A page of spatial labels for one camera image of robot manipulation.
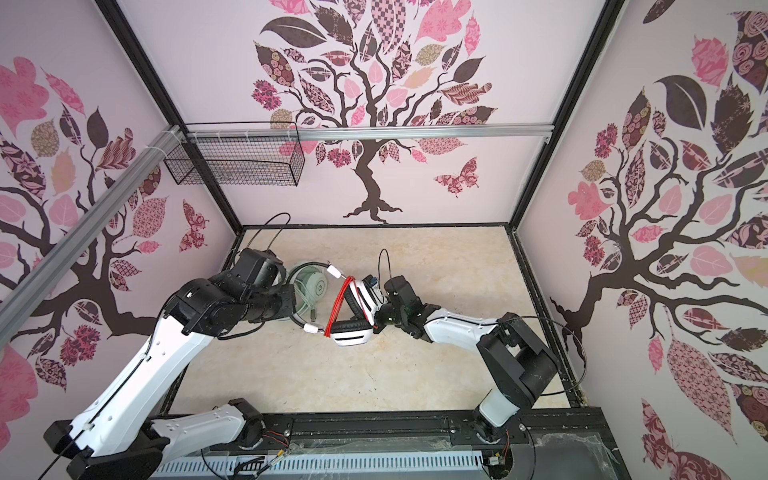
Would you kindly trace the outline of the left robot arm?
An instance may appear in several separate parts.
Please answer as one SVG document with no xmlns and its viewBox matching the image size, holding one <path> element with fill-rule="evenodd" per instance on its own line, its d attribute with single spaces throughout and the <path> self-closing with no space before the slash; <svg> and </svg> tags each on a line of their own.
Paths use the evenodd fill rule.
<svg viewBox="0 0 768 480">
<path fill-rule="evenodd" d="M 54 422 L 46 443 L 67 459 L 72 479 L 148 479 L 164 464 L 211 446 L 255 448 L 266 426 L 242 398 L 194 415 L 150 415 L 212 341 L 236 338 L 241 322 L 260 328 L 294 310 L 283 262 L 270 250 L 243 250 L 231 269 L 191 280 L 171 295 L 154 332 L 121 373 L 74 419 Z"/>
</svg>

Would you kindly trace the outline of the mint green white headphones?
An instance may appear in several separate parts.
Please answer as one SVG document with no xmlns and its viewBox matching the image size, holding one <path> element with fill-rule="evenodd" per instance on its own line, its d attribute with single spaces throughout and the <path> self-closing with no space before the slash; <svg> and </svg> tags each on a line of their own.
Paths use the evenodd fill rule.
<svg viewBox="0 0 768 480">
<path fill-rule="evenodd" d="M 305 322 L 318 318 L 318 305 L 328 289 L 328 277 L 322 266 L 298 264 L 289 273 L 296 294 L 296 315 Z"/>
</svg>

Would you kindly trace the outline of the black white headphones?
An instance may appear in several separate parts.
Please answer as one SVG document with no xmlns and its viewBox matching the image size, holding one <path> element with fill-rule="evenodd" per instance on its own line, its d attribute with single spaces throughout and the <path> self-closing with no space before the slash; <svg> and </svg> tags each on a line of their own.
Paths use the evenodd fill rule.
<svg viewBox="0 0 768 480">
<path fill-rule="evenodd" d="M 369 342 L 379 333 L 376 327 L 376 312 L 386 301 L 382 293 L 380 279 L 377 289 L 367 289 L 362 280 L 342 272 L 333 264 L 320 261 L 306 261 L 299 264 L 322 266 L 328 277 L 328 289 L 323 300 L 328 300 L 331 293 L 331 281 L 338 280 L 340 288 L 325 322 L 316 320 L 302 322 L 296 312 L 289 319 L 309 334 L 322 335 L 340 347 L 359 346 Z"/>
</svg>

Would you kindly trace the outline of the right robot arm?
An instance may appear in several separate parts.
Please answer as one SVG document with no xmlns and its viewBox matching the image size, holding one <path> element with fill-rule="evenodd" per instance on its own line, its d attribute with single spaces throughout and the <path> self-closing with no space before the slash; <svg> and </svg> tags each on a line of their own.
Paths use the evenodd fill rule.
<svg viewBox="0 0 768 480">
<path fill-rule="evenodd" d="M 451 345 L 482 358 L 494 388 L 474 410 L 479 431 L 495 433 L 531 409 L 559 373 L 552 350 L 519 315 L 481 319 L 424 303 L 403 276 L 386 281 L 384 291 L 387 302 L 377 313 L 379 319 L 416 340 Z"/>
</svg>

